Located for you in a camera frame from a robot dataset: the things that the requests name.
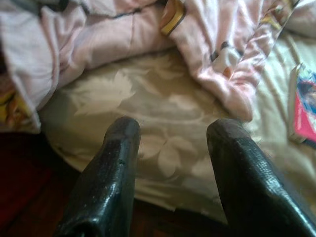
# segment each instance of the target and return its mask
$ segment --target book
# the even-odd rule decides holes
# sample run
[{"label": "book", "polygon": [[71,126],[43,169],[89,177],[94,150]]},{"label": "book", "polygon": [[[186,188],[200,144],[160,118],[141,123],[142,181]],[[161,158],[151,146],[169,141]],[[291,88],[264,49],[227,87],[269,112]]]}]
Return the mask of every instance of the book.
[{"label": "book", "polygon": [[316,148],[316,72],[303,63],[291,72],[289,138]]}]

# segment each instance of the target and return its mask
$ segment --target beige bedsheet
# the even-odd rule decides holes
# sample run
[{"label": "beige bedsheet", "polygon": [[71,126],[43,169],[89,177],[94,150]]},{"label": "beige bedsheet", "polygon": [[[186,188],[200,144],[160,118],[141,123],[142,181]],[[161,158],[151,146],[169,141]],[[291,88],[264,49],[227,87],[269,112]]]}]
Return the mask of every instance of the beige bedsheet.
[{"label": "beige bedsheet", "polygon": [[[253,121],[245,127],[316,213],[316,151],[287,138],[288,83],[296,54],[316,70],[316,40],[284,33],[268,58]],[[228,114],[190,78],[176,49],[86,72],[40,112],[51,146],[78,170],[97,152],[108,126],[124,115],[142,128],[136,197],[225,222],[205,132]]]}]

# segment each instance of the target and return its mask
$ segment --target yellow pattern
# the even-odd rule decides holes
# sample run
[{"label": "yellow pattern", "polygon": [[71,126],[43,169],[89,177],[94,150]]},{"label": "yellow pattern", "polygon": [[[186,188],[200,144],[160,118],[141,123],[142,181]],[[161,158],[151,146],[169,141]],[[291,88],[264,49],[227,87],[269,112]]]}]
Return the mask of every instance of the yellow pattern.
[{"label": "yellow pattern", "polygon": [[161,32],[165,35],[171,33],[172,29],[178,24],[185,12],[183,3],[180,0],[175,0],[174,4],[176,12],[173,18],[161,29]]},{"label": "yellow pattern", "polygon": [[30,117],[27,105],[15,90],[0,95],[0,124],[17,131],[30,126]]},{"label": "yellow pattern", "polygon": [[263,17],[261,19],[261,23],[269,23],[273,27],[275,27],[277,30],[281,30],[282,29],[281,25],[274,20],[274,17],[271,16],[270,13],[268,13],[265,17]]},{"label": "yellow pattern", "polygon": [[294,9],[294,4],[291,0],[283,0],[285,2],[286,5],[289,5],[291,7],[291,9]]}]

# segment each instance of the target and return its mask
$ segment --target wooden floor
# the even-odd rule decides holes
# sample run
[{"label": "wooden floor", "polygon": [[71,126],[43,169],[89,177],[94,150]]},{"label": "wooden floor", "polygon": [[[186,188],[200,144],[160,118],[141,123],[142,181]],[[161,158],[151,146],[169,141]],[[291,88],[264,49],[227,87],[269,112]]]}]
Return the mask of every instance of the wooden floor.
[{"label": "wooden floor", "polygon": [[[66,165],[47,145],[43,136],[3,137],[0,142],[25,145],[32,155],[53,169],[53,175],[41,192],[3,230],[0,237],[50,237],[63,215],[68,197],[79,173]],[[132,237],[217,237],[227,236],[228,229],[217,222],[191,212],[167,211],[157,206],[137,201],[130,236]]]}]

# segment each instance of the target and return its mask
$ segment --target pink blanket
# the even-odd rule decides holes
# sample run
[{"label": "pink blanket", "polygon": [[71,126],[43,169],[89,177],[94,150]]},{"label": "pink blanket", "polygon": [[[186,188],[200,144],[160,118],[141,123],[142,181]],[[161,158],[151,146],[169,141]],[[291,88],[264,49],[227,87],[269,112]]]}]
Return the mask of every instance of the pink blanket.
[{"label": "pink blanket", "polygon": [[0,3],[4,131],[39,132],[37,110],[85,69],[174,44],[194,79],[233,116],[251,120],[283,27],[316,38],[316,0],[73,0],[63,11],[28,2]]}]

